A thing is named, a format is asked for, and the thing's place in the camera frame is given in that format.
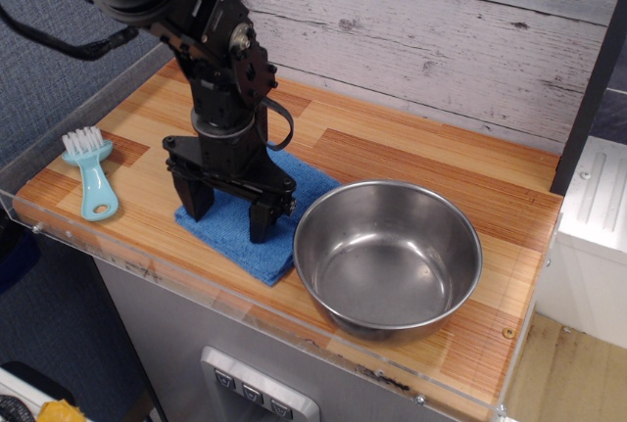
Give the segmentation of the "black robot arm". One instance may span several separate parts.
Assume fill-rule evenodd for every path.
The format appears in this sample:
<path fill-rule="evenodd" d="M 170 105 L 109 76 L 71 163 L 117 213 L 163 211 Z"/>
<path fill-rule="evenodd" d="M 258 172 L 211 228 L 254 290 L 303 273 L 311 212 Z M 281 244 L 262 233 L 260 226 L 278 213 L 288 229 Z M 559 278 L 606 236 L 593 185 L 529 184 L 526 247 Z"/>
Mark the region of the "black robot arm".
<path fill-rule="evenodd" d="M 186 211 L 202 218 L 216 191 L 250 204 L 250 239 L 295 207 L 295 180 L 270 158 L 268 113 L 285 114 L 269 92 L 276 68 L 258 42 L 241 0 L 88 0 L 105 15 L 158 37 L 191 89 L 191 136 L 163 142 Z"/>

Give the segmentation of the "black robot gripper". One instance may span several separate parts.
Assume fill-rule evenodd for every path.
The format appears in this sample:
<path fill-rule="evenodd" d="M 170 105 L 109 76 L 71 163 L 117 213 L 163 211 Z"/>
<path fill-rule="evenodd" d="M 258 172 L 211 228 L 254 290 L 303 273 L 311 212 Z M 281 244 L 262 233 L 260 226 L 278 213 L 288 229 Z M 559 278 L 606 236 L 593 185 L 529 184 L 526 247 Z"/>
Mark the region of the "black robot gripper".
<path fill-rule="evenodd" d="M 296 181 L 269 156 L 291 141 L 294 132 L 272 144 L 267 140 L 267 123 L 253 120 L 230 133 L 200 130 L 196 136 L 170 135 L 163 139 L 168 151 L 168 169 L 186 212 L 199 221 L 215 201 L 218 189 L 251 203 L 250 241 L 260 244 L 276 222 L 295 208 Z"/>

